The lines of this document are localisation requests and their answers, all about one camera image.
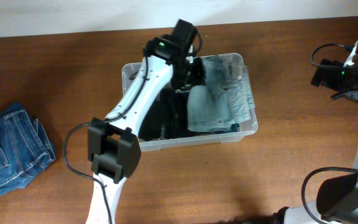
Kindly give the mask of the teal blue taped cloth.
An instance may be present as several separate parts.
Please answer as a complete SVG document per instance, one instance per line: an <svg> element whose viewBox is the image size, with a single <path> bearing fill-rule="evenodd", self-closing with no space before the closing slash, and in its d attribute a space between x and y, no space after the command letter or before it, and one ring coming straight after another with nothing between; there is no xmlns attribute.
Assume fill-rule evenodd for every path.
<svg viewBox="0 0 358 224"><path fill-rule="evenodd" d="M240 130L241 130L240 124L236 123L236 124L232 124L229 129L225 129L222 131L215 131L215 133L216 134L235 133L235 132L239 132Z"/></svg>

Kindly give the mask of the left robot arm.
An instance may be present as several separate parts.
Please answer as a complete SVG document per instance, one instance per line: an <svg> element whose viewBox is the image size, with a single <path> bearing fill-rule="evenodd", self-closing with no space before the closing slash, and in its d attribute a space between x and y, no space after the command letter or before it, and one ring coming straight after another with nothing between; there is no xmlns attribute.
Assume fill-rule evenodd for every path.
<svg viewBox="0 0 358 224"><path fill-rule="evenodd" d="M123 185L140 161L141 124L163 87L187 84L188 59L197 54L192 43L200 37L193 24L180 19L171 34L148 41L140 69L121 101L104 120L90 122L88 159L95 182L87 224L114 223Z"/></svg>

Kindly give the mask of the light blue jeans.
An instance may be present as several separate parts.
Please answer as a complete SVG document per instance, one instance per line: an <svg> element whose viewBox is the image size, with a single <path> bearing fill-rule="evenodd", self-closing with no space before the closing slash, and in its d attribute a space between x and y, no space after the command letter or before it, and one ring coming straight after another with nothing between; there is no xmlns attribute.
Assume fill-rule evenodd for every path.
<svg viewBox="0 0 358 224"><path fill-rule="evenodd" d="M229 131L251 119L249 71L242 60L213 55L201 59L203 84L193 86L187 101L190 131Z"/></svg>

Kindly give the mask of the dark blue jeans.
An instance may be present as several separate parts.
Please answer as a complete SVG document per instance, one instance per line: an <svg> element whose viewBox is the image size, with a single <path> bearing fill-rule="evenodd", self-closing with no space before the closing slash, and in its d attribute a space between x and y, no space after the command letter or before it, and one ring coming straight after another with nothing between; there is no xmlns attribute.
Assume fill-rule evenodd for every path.
<svg viewBox="0 0 358 224"><path fill-rule="evenodd" d="M26 188L56 159L42 123L19 103L0 114L0 196Z"/></svg>

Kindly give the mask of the black taped cloth bundle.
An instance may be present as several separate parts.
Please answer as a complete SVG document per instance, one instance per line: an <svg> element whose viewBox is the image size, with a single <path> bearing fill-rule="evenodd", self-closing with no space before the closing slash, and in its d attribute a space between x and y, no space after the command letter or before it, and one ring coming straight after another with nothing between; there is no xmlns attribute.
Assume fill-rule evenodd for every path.
<svg viewBox="0 0 358 224"><path fill-rule="evenodd" d="M197 133L188 129L187 102L188 92L176 93L171 89L163 89L161 100L167 109L165 119L165 139L187 138Z"/></svg>

